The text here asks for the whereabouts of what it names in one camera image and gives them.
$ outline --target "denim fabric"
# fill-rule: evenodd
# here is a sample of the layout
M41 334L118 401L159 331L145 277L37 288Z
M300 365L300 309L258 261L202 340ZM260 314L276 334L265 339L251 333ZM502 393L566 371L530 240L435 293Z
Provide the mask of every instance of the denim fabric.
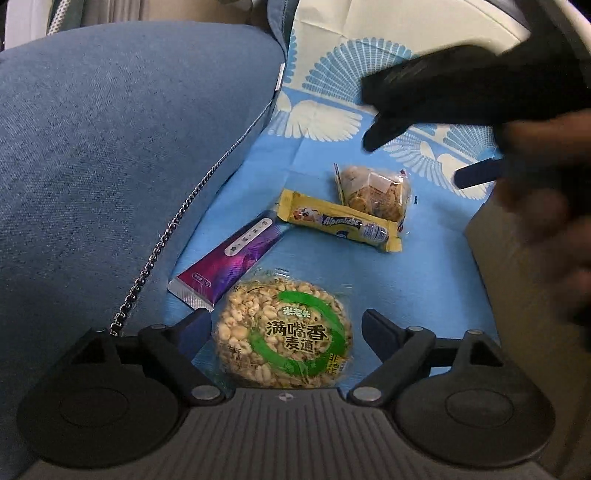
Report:
M185 198L242 140L172 235L126 331L162 321L171 269L268 120L284 58L253 27L193 22L100 25L2 53L0 480L32 460L18 400L88 328L110 324Z
M267 20L271 32L287 56L291 29L300 0L267 0Z

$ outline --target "alpenliebe candy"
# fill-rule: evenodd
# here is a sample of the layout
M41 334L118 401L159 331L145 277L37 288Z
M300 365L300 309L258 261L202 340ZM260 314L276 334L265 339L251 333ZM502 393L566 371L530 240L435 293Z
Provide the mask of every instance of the alpenliebe candy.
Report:
M293 190L284 189L281 192L277 216L285 222L363 242L385 252L402 251L396 222Z

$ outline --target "metal chain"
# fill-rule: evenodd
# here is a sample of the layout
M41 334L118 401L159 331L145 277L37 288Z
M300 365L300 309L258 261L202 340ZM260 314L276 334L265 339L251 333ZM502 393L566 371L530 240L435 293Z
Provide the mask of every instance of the metal chain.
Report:
M263 111L255 118L254 122L250 124L250 126L246 129L246 131L242 134L242 136L230 147L230 149L222 155L222 157L213 164L212 168L205 174L202 180L197 184L197 186L193 189L191 194L188 198L183 202L181 208L178 210L177 214L173 217L173 219L168 224L167 229L164 231L164 234L160 237L160 240L152 250L152 254L148 258L148 262L146 263L144 269L139 273L139 277L135 279L134 286L131 287L129 293L125 297L125 301L119 307L119 311L115 314L113 321L111 322L111 326L109 327L109 333L113 336L121 336L123 328L125 327L125 322L127 321L129 312L133 307L134 303L138 299L139 293L142 291L146 280L150 276L150 272L154 268L154 264L158 260L158 256L164 247L166 247L168 243L168 239L173 234L173 232L178 227L178 223L183 218L183 215L189 208L189 205L193 203L195 197L199 194L199 192L203 189L205 184L209 181L209 179L213 176L215 171L219 168L219 166L223 163L223 161L228 158L228 156L237 148L240 143L246 138L246 136L250 133L252 128L258 123L258 121L262 118L265 114L269 106L272 104L270 101L267 106L263 109Z

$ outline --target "snack package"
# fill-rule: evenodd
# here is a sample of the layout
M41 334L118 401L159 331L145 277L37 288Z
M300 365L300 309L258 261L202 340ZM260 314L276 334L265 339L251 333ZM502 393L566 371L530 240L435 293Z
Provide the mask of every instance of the snack package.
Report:
M339 171L335 164L335 178L343 205L396 222L398 230L402 231L411 197L410 182L404 170L392 173L349 166Z
M243 384L318 388L343 372L353 333L339 300L276 275L235 285L213 338L222 364Z
M344 205L308 197L284 189L277 216L295 225L309 226L342 238L373 245L386 252L400 252L398 224Z
M211 312L217 301L290 228L291 225L277 218L275 209L264 210L205 257L172 279L168 290L191 308L206 308Z

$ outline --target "hand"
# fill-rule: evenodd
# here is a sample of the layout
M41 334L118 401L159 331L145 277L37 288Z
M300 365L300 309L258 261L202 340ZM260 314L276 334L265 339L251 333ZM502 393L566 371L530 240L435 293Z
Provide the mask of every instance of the hand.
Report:
M512 122L503 133L511 149L524 157L557 165L591 164L591 110L544 122ZM523 195L507 179L499 179L493 195L519 216L522 239L538 255L558 312L571 316L591 302L591 217L571 218L567 199L558 191Z

